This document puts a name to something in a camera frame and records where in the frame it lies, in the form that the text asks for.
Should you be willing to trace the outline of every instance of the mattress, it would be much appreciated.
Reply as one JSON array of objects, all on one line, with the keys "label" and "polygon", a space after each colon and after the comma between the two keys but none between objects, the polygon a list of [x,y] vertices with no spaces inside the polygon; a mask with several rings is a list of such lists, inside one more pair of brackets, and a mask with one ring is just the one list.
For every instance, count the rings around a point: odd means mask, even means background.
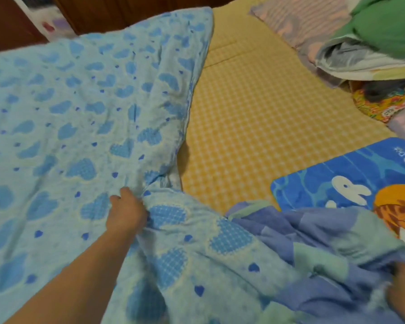
[{"label": "mattress", "polygon": [[224,213],[239,201],[275,205],[273,179],[395,136],[326,87],[248,14],[264,0],[214,9],[215,28],[178,154],[185,192]]}]

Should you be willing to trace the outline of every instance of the pillow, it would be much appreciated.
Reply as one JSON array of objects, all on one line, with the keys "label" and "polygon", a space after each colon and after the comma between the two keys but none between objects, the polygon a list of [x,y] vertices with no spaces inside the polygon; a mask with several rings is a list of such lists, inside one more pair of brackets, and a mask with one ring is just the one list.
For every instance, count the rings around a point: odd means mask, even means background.
[{"label": "pillow", "polygon": [[313,72],[318,50],[351,18],[346,0],[267,0],[250,12],[296,49]]}]

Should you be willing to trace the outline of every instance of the finger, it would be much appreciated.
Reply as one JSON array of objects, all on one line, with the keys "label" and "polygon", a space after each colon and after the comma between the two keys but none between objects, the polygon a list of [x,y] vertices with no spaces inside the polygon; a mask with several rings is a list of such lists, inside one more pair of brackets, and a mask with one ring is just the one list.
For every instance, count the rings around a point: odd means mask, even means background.
[{"label": "finger", "polygon": [[128,187],[122,187],[120,189],[120,196],[126,199],[133,198],[132,191]]},{"label": "finger", "polygon": [[117,202],[120,200],[120,197],[119,196],[116,196],[116,195],[113,195],[113,196],[110,196],[110,202],[111,202],[111,205],[114,207],[116,204],[117,204]]}]

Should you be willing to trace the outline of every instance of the person's left hand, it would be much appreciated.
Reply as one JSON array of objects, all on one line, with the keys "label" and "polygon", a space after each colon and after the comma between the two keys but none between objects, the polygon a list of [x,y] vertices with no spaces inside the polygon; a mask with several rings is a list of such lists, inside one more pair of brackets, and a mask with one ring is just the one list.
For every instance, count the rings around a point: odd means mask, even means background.
[{"label": "person's left hand", "polygon": [[107,218],[107,231],[137,234],[146,226],[147,211],[130,188],[120,189],[120,196],[110,197],[111,209]]}]

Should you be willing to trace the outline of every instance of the yellow floral cloth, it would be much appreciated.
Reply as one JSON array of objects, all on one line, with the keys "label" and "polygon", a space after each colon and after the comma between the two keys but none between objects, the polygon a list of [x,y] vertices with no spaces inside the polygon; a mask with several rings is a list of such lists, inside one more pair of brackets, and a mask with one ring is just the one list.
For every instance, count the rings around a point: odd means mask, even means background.
[{"label": "yellow floral cloth", "polygon": [[355,106],[366,116],[388,123],[396,112],[405,108],[405,89],[397,89],[381,102],[370,102],[365,98],[362,85],[361,81],[350,81]]}]

